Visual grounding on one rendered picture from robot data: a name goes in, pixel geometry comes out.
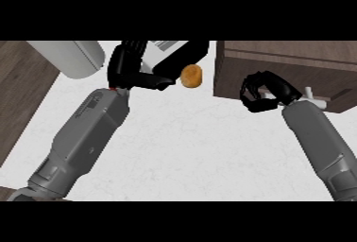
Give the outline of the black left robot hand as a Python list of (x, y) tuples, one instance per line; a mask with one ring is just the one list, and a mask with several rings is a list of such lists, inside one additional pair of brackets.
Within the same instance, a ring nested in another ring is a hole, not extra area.
[(114, 47), (107, 65), (110, 89), (129, 90), (132, 87), (140, 87), (162, 91), (175, 84), (172, 79), (147, 74), (140, 70), (145, 45), (147, 41), (122, 41)]

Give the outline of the brown wooden drawer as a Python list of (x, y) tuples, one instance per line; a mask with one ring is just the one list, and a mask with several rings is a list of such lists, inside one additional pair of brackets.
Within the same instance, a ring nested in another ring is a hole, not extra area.
[(357, 107), (357, 41), (216, 42), (213, 96), (238, 99), (241, 80), (263, 71), (309, 87), (328, 112)]

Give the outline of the white rounded appliance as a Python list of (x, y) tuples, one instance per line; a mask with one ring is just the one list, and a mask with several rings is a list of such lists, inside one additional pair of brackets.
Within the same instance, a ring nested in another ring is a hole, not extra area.
[(67, 78), (91, 76), (104, 63), (98, 41), (27, 41)]

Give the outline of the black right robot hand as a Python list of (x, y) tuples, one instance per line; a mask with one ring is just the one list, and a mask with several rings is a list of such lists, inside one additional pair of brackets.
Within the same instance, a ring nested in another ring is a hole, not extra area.
[[(258, 89), (265, 86), (274, 99), (262, 98)], [(302, 97), (302, 93), (290, 83), (269, 71), (247, 75), (241, 81), (240, 101), (250, 112), (274, 110), (277, 104), (289, 105)]]

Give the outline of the orange cup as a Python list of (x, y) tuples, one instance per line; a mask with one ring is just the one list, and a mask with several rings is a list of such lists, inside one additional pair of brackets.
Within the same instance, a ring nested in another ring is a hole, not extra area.
[(187, 88), (196, 88), (201, 83), (201, 69), (196, 64), (190, 64), (181, 71), (181, 84)]

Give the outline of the black and white appliance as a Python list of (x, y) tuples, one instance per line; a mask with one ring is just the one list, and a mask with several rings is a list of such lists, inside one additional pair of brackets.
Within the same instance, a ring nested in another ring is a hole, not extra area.
[(140, 70), (175, 80), (187, 65), (196, 64), (207, 54), (207, 41), (148, 41)]

